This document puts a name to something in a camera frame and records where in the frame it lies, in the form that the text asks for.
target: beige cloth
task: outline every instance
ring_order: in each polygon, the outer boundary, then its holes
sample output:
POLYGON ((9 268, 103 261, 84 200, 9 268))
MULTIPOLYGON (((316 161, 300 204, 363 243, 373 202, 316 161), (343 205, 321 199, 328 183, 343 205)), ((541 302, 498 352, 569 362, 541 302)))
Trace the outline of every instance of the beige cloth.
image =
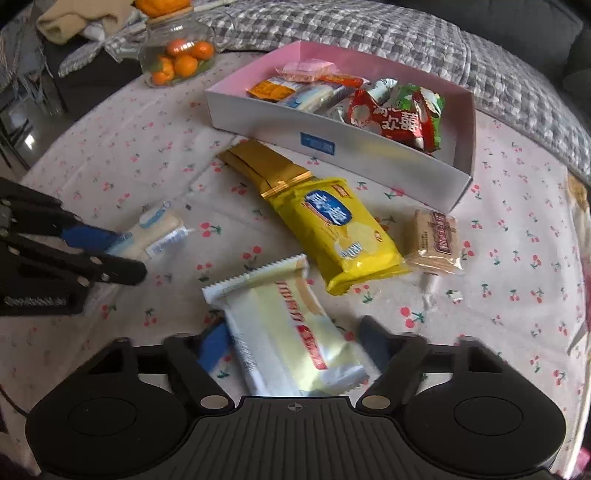
POLYGON ((106 35, 120 30, 131 13, 133 0, 57 0, 37 19, 48 40, 62 45, 93 20, 102 20, 106 35))

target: white box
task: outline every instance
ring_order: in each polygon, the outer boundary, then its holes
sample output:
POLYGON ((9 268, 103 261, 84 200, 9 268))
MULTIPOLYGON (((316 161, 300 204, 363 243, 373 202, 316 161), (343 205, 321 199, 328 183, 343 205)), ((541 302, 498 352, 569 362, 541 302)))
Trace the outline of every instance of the white box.
POLYGON ((311 42, 295 42, 270 52, 206 91, 215 128, 317 157, 384 186, 401 190, 449 213, 470 186, 476 138, 472 94, 422 70, 382 57, 311 42), (395 78, 445 98, 441 149, 431 157, 380 135, 314 113, 251 98, 247 89, 289 61, 322 59, 341 72, 375 81, 395 78))

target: black sofa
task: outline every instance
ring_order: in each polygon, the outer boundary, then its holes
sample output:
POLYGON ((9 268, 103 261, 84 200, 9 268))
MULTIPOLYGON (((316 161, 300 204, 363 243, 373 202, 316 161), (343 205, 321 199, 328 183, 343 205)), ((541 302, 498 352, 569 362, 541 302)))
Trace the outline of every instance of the black sofa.
POLYGON ((383 0, 456 24, 544 73, 591 129, 591 0, 383 0))

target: tablecloth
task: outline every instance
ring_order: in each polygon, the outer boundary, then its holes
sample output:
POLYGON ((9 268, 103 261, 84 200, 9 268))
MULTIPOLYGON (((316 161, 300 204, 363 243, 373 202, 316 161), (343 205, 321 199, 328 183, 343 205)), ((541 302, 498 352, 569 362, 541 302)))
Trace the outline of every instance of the tablecloth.
MULTIPOLYGON (((210 127, 203 91, 256 56, 221 55, 214 69, 173 89, 150 89, 142 78, 130 83, 62 135, 24 179, 91 225, 128 229, 143 209, 170 200, 194 231, 148 262, 140 286, 121 287, 89 315, 1 318, 0 382, 19 406, 31 408, 113 338, 146 345, 200 332, 221 315, 204 302, 203 286, 301 252, 255 188, 216 158, 237 139, 210 127)), ((340 297, 324 292, 314 268, 309 283, 349 341, 366 314, 434 343, 482 340, 563 411, 567 437, 553 468, 569 476, 588 410, 584 189, 532 141, 482 113, 476 120, 475 180, 453 211, 465 273, 442 280, 434 307, 426 308, 416 273, 359 284, 340 297)), ((318 177, 346 178, 404 244, 420 204, 402 190, 277 150, 318 177)), ((246 394, 231 353, 213 375, 235 400, 246 394)), ((0 405, 19 460, 34 465, 24 419, 0 405)))

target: yellow snack bag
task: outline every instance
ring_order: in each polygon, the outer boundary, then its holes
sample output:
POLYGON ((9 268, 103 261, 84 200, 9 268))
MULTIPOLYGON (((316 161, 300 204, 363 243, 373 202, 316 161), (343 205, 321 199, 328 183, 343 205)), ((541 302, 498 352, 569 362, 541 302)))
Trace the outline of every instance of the yellow snack bag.
POLYGON ((409 272, 393 240, 344 179, 319 180, 257 140, 218 157, 259 188, 318 265, 331 295, 409 272))
POLYGON ((314 258, 331 295, 408 273, 392 239, 344 179, 305 181, 267 200, 314 258))

